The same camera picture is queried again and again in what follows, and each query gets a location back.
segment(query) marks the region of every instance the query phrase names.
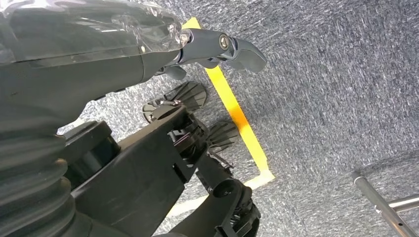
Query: yellow floor marking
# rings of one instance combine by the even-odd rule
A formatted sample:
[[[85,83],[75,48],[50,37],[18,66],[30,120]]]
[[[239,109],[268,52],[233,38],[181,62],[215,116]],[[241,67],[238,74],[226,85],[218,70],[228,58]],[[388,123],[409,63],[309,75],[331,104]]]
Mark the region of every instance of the yellow floor marking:
[[[199,25],[198,20],[193,17],[188,22],[186,22],[182,28],[200,29],[201,26]],[[263,152],[262,147],[260,146],[255,134],[253,133],[253,130],[248,120],[246,119],[245,114],[240,108],[239,102],[237,102],[236,97],[231,91],[231,88],[228,85],[228,82],[224,77],[220,67],[217,66],[213,69],[205,69],[205,71],[207,72],[209,79],[211,79],[215,90],[220,96],[221,101],[230,114],[233,122],[237,125],[240,135],[246,144],[254,162],[256,163],[257,168],[260,171],[259,176],[256,176],[255,178],[245,182],[246,186],[252,188],[253,190],[257,189],[258,187],[265,185],[275,179],[275,176],[269,170],[265,152]],[[208,196],[203,196],[194,200],[186,201],[184,203],[176,204],[171,209],[168,216],[176,216],[190,210],[195,210],[205,201],[207,197]]]

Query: screw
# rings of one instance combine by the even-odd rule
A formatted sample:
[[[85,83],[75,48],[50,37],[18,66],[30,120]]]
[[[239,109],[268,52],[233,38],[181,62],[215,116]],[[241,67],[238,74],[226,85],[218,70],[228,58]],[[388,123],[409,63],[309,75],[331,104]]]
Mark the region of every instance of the screw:
[[[229,40],[225,34],[220,35],[219,43],[222,49],[228,49]]]

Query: plastic wrap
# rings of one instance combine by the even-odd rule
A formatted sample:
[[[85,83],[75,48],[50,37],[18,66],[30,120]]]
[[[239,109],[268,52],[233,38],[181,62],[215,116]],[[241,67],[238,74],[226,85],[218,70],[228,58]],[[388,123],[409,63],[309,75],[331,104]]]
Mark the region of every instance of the plastic wrap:
[[[0,65],[56,66],[181,49],[178,18],[155,4],[0,0]]]

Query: black plastic part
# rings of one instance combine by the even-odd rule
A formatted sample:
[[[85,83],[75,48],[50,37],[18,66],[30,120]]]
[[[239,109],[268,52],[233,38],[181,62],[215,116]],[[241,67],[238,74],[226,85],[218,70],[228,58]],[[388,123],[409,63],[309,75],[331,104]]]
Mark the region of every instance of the black plastic part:
[[[63,158],[68,163],[64,177],[71,189],[78,187],[107,165],[120,151],[106,122],[86,122],[64,134],[67,138]]]
[[[228,189],[221,195],[210,194],[198,209],[170,232],[188,237],[236,237],[230,218],[240,199],[243,184],[237,180],[225,180],[222,184]]]
[[[70,182],[62,177],[66,141],[55,133],[76,120],[87,102],[148,80],[178,53],[58,67],[33,68],[31,62],[0,67],[0,237],[126,236],[112,230],[95,235],[106,228],[90,219],[81,231]]]
[[[152,235],[206,155],[205,137],[184,157],[168,136],[190,124],[196,124],[194,117],[179,106],[123,140],[121,152],[72,191],[78,211],[131,236]]]
[[[209,150],[219,153],[239,140],[239,130],[233,122],[219,121],[209,129]]]
[[[157,119],[157,115],[153,114],[154,110],[164,102],[180,102],[186,106],[189,112],[194,112],[204,105],[207,99],[207,92],[203,85],[187,81],[175,89],[159,96],[143,106],[144,118],[150,123]]]

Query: gray carpet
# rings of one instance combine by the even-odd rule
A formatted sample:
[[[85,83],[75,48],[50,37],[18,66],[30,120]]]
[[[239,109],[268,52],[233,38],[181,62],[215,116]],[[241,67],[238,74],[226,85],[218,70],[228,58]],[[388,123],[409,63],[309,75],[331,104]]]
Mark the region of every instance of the gray carpet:
[[[349,173],[359,169],[388,200],[418,192],[419,2],[414,0],[159,0],[185,22],[252,41],[267,56],[260,74],[222,70],[277,177],[257,189],[260,237],[385,237]],[[228,119],[202,67],[209,101],[197,117]],[[145,125],[141,106],[181,82],[158,77],[90,103],[82,118],[105,119],[114,137]],[[257,169],[242,142],[223,156],[248,180]],[[181,200],[205,193],[194,179]],[[159,233],[186,214],[168,218]],[[419,211],[402,216],[419,232]]]

